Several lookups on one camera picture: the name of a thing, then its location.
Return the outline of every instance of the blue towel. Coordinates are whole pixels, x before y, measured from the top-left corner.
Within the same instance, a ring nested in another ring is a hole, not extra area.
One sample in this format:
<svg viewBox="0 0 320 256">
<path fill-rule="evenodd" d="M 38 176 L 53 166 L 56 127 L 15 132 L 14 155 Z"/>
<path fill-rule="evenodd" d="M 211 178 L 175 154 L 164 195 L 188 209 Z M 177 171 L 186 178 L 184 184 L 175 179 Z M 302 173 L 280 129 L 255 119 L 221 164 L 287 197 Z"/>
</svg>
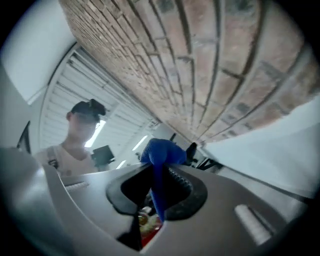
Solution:
<svg viewBox="0 0 320 256">
<path fill-rule="evenodd" d="M 162 165 L 182 164 L 186 161 L 186 152 L 170 140 L 152 138 L 141 155 L 142 163 L 153 165 L 153 183 L 151 197 L 161 221 L 165 220 L 166 199 L 162 180 Z"/>
</svg>

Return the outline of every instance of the cap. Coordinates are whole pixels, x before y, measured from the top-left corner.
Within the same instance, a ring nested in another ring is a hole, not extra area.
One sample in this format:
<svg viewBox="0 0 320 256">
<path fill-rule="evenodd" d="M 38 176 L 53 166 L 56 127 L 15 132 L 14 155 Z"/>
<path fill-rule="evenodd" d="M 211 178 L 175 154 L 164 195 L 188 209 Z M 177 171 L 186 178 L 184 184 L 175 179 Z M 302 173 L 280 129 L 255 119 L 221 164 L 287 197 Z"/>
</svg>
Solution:
<svg viewBox="0 0 320 256">
<path fill-rule="evenodd" d="M 80 101 L 75 104 L 71 109 L 71 113 L 82 113 L 85 115 L 93 116 L 97 122 L 100 122 L 100 117 L 96 109 L 90 106 L 89 102 Z"/>
</svg>

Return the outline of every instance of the man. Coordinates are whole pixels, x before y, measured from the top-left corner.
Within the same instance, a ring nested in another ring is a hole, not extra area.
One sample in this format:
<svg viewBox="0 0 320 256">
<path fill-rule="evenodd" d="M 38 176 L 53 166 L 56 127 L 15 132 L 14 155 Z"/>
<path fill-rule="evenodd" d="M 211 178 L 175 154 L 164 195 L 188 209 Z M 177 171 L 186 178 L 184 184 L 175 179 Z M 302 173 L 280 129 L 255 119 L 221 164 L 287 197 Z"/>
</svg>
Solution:
<svg viewBox="0 0 320 256">
<path fill-rule="evenodd" d="M 105 114 L 105 107 L 94 99 L 77 103 L 66 114 L 69 121 L 66 139 L 59 145 L 38 152 L 34 157 L 43 165 L 55 167 L 61 177 L 97 172 L 85 144 L 100 123 L 99 115 Z"/>
</svg>

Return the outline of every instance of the fluorescent light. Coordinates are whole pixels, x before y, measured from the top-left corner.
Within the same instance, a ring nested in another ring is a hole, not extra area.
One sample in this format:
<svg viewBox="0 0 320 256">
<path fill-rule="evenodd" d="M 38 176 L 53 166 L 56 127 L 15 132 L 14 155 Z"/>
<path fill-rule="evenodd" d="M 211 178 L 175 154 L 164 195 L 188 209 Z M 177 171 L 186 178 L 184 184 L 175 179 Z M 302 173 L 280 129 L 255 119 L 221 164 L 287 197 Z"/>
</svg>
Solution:
<svg viewBox="0 0 320 256">
<path fill-rule="evenodd" d="M 142 142 L 144 142 L 144 140 L 148 137 L 148 135 L 144 136 L 139 142 L 137 145 L 135 145 L 135 147 L 132 149 L 132 151 L 135 151 Z"/>
<path fill-rule="evenodd" d="M 127 161 L 127 160 L 123 160 L 123 161 L 118 165 L 118 167 L 117 167 L 116 169 L 121 168 L 121 166 L 123 166 L 126 161 Z"/>
<path fill-rule="evenodd" d="M 86 143 L 85 143 L 85 147 L 86 148 L 91 148 L 91 146 L 93 145 L 93 143 L 95 142 L 96 138 L 98 137 L 98 134 L 101 132 L 102 128 L 104 127 L 104 125 L 106 124 L 106 121 L 101 120 L 100 123 L 97 123 L 96 125 L 99 125 L 99 127 L 95 130 L 94 134 L 92 135 L 91 139 L 89 139 Z"/>
</svg>

